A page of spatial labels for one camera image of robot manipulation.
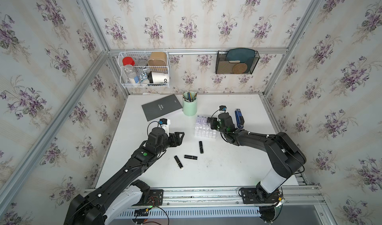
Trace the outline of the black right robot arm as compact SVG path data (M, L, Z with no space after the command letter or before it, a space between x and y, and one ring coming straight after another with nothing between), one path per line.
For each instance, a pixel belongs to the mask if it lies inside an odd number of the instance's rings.
M257 194L269 196L306 163L306 157L284 132L260 134L236 127L229 113L209 117L208 124L218 131L223 140L236 146L247 146L267 153L272 169L256 185Z

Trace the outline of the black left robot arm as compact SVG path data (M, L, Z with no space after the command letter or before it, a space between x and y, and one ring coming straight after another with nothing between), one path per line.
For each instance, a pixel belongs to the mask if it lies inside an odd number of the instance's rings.
M161 127L153 128L148 139L115 175L88 195L78 195L71 201L64 224L108 225L127 208L140 201L146 203L150 186L138 177L159 159L160 153L180 146L184 135L183 132L167 134Z

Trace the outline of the clear acrylic lipstick organizer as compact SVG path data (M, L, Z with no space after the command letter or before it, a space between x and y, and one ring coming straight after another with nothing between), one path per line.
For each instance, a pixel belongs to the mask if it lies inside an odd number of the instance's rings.
M208 124L196 124L194 127L194 135L196 137L204 137L204 138L210 138L215 139L217 138L217 131L211 130L210 125Z

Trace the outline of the mint green pen cup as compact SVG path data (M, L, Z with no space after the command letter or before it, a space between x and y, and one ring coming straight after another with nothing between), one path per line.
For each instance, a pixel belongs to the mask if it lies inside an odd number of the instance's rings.
M187 102L183 101L183 113L186 116L196 115L196 113L197 113L197 99L196 99L196 101L191 102L191 103L187 103Z

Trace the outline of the dark grey notebook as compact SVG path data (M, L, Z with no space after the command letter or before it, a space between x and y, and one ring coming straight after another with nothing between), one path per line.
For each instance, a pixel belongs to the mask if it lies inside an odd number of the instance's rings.
M147 121L164 118L165 115L183 108L175 94L143 104L141 107Z

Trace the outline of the pens in cup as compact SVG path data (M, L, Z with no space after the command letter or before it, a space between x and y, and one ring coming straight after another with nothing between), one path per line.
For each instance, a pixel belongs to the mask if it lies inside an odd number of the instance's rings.
M187 103L194 102L197 99L197 95L196 92L187 91L183 94L183 101Z

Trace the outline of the white cylindrical speaker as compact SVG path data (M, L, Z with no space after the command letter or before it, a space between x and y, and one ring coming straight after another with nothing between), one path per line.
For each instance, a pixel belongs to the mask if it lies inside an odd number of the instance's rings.
M169 83L169 75L166 73L150 72L148 79L152 84L167 84Z

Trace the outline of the clear plastic bottle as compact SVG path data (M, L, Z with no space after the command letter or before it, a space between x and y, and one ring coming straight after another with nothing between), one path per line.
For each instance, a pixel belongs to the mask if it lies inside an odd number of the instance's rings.
M139 83L138 75L132 65L125 65L124 70L130 84Z

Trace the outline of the red lidded jar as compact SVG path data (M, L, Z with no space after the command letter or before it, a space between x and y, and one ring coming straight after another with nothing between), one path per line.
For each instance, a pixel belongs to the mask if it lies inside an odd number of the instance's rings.
M122 59L123 66L135 66L135 60L132 57L124 57Z

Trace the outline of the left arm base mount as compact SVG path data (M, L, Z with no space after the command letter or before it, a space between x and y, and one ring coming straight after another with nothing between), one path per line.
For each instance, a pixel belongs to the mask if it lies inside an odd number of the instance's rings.
M163 204L163 189L153 189L141 180L136 180L132 182L131 185L138 187L138 191L141 193L140 200L137 203L135 203L133 207L161 206Z

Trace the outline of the black mesh wall organizer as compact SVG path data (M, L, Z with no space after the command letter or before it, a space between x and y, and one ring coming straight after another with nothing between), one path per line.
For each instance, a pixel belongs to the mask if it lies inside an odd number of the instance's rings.
M218 51L218 53L217 53L216 64L215 64L215 73L217 75L237 75L237 74L234 74L232 72L232 68L234 65L236 65L240 62L239 61L227 61L226 60L226 54L228 51ZM256 57L253 61L253 64L251 64L251 65L246 64L248 66L247 71L244 74L240 74L240 75L252 75L256 66L257 66L257 63L259 62L259 60L260 60L260 55L257 51Z

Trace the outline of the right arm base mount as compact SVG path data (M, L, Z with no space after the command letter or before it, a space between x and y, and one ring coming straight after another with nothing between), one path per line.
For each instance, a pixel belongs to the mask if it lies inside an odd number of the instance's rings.
M283 193L276 189L268 193L258 183L255 187L242 187L238 192L244 204L257 204L259 206L276 207L283 199Z

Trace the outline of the aluminium front rail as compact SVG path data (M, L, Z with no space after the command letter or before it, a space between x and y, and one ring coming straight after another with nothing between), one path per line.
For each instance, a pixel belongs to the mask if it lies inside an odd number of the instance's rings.
M162 207L236 207L246 206L239 195L239 187L169 187L155 200ZM284 185L285 205L325 205L326 202L317 186Z

